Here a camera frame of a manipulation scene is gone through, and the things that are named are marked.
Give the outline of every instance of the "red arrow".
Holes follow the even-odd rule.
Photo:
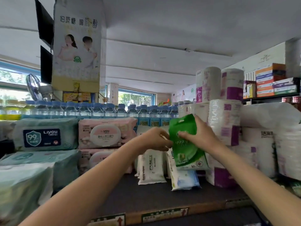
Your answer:
[[[186,209],[183,209],[182,216],[185,216],[185,213],[186,213]]]
[[[121,217],[118,218],[117,222],[119,224],[119,226],[121,226],[121,222],[123,221],[123,219],[121,219]]]

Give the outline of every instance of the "fan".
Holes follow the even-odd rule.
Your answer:
[[[51,94],[53,91],[51,85],[41,86],[40,80],[37,76],[33,74],[29,74],[26,76],[26,83],[28,91],[33,100],[51,101]]]

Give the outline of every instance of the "pink wet wipes package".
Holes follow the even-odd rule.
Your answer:
[[[92,167],[95,167],[98,163],[107,158],[114,151],[118,150],[118,148],[111,149],[82,149],[80,150],[82,156],[79,160],[79,173],[82,175],[87,172]],[[126,174],[130,174],[133,170],[133,167],[130,166]]]
[[[79,149],[120,147],[136,137],[137,119],[83,119],[79,126]]]

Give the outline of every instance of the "person's left hand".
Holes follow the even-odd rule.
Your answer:
[[[158,127],[153,127],[138,136],[137,141],[143,144],[145,150],[153,149],[158,151],[168,151],[168,149],[172,147],[172,141],[169,140],[168,133]]]

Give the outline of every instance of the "black monitor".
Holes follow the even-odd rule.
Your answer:
[[[41,82],[51,84],[53,55],[41,46]]]
[[[46,9],[42,6],[39,0],[36,2],[36,12],[38,19],[39,37],[44,41],[50,48],[54,37],[53,25],[54,21]]]

